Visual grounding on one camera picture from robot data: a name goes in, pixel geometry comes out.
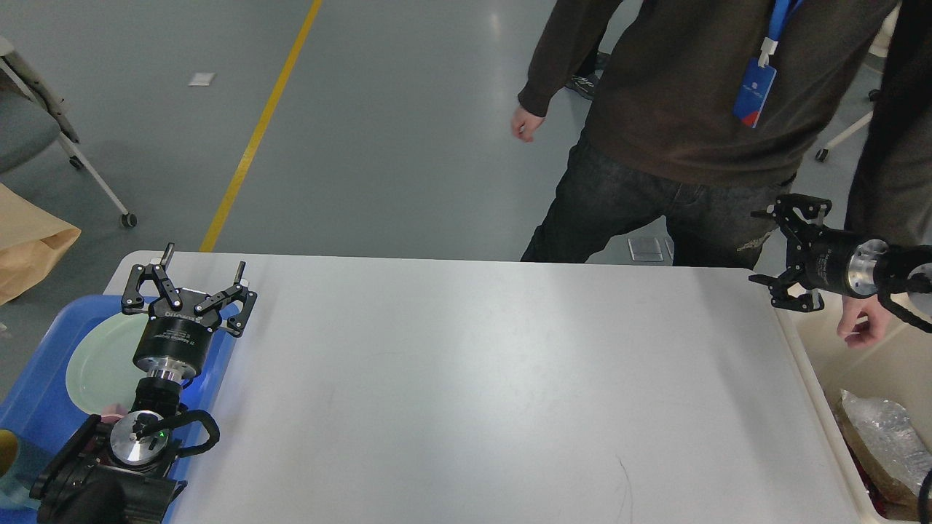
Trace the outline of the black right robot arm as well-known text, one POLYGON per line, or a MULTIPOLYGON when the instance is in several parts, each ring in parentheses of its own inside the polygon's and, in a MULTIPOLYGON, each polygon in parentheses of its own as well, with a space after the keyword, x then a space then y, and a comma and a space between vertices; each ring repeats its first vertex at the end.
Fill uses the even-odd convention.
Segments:
POLYGON ((779 196, 752 218, 773 220, 786 237, 786 268, 778 277, 749 276, 766 286, 771 303, 788 311, 824 309, 820 291, 878 301, 907 325, 929 333, 929 321, 919 318, 892 296, 906 294, 913 303, 928 295, 931 250, 928 245, 902 247, 884 239, 824 225, 832 203, 802 194, 779 196))

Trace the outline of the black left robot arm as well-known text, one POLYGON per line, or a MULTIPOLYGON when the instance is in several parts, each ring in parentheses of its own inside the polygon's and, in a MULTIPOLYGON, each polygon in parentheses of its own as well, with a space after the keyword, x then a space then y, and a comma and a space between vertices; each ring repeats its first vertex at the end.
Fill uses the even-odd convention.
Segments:
POLYGON ((221 438, 206 408, 184 404, 184 389, 214 377, 213 339, 239 338, 258 295, 244 262, 216 293, 178 287, 167 275, 173 253, 170 243, 161 258, 131 269, 121 313, 146 318, 131 357, 142 378, 126 415, 91 414, 37 475, 30 495, 40 523, 160 523, 187 485, 170 477, 176 462, 221 438))

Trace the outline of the brown sweater person left hand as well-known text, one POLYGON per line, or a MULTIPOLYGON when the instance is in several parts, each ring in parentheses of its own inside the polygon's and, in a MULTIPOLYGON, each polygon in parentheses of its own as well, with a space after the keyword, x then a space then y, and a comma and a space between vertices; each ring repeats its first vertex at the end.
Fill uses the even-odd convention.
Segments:
POLYGON ((837 325, 837 335, 850 349, 865 349, 882 341, 894 318, 879 301, 871 298, 842 296, 842 316, 837 325))

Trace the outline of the brown sweater person right hand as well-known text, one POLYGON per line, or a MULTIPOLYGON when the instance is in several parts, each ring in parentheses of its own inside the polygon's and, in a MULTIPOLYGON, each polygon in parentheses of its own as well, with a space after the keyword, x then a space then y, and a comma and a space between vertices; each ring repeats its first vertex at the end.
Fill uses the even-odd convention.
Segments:
POLYGON ((545 117, 534 115, 519 104, 510 118, 510 133, 523 143, 532 143, 536 131, 543 122, 545 122, 545 117))

